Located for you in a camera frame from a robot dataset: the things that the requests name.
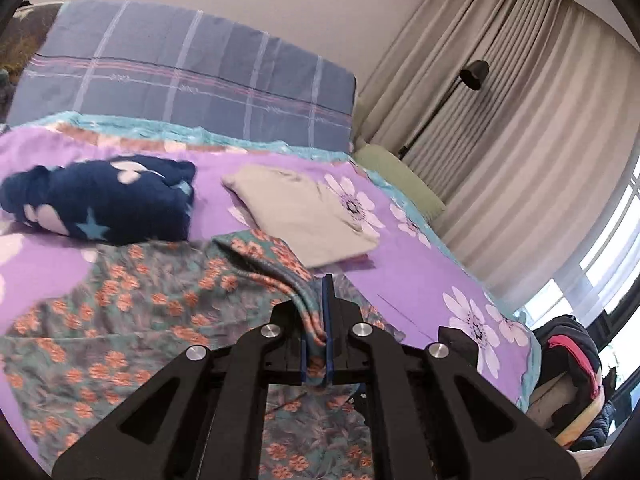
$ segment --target metal bolt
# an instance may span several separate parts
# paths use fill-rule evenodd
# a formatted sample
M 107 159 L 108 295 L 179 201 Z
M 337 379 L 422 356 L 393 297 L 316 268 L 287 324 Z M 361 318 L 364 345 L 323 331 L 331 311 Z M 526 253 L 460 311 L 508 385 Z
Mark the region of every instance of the metal bolt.
M 366 337 L 373 333 L 373 327 L 369 323 L 356 323 L 351 330 L 359 337 Z
M 449 347 L 443 343 L 434 343 L 429 346 L 429 353 L 436 359 L 444 359 L 449 355 Z
M 187 359 L 190 361 L 200 361 L 207 355 L 207 349 L 202 345 L 194 345 L 187 348 Z
M 280 332 L 282 332 L 282 329 L 273 323 L 266 324 L 260 329 L 260 333 L 269 338 L 279 336 Z

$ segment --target folded navy blue clothing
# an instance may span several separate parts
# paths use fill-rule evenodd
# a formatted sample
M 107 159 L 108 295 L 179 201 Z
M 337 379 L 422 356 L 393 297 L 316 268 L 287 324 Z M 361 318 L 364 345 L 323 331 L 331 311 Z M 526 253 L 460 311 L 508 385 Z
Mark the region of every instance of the folded navy blue clothing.
M 7 177 L 0 207 L 17 221 L 81 240 L 186 240 L 196 167 L 154 156 L 36 166 Z

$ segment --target green cushion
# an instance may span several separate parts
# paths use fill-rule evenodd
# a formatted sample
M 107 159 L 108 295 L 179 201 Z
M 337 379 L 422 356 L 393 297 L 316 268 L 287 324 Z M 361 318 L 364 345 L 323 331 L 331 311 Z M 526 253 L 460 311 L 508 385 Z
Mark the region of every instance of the green cushion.
M 353 155 L 367 170 L 377 171 L 389 184 L 396 186 L 411 200 L 427 222 L 444 211 L 442 200 L 406 165 L 382 146 L 367 144 Z

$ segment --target black lamp shade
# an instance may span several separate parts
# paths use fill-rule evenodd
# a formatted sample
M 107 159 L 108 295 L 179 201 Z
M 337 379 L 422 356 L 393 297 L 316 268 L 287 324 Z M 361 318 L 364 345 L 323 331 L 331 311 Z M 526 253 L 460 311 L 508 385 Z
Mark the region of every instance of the black lamp shade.
M 489 75 L 489 64 L 484 60 L 475 60 L 460 71 L 460 79 L 472 90 L 478 91 Z

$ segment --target green fabric with orange flowers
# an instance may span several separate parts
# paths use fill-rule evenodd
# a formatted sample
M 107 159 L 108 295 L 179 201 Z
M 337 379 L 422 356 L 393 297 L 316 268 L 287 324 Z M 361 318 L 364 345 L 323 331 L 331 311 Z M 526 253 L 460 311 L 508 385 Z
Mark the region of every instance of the green fabric with orange flowers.
M 343 276 L 340 297 L 396 334 Z M 14 396 L 45 464 L 191 344 L 233 344 L 293 300 L 321 378 L 319 284 L 287 245 L 252 230 L 209 242 L 103 246 L 68 295 L 36 304 L 0 337 Z M 353 386 L 272 386 L 260 477 L 363 478 L 372 474 L 368 429 L 346 403 Z

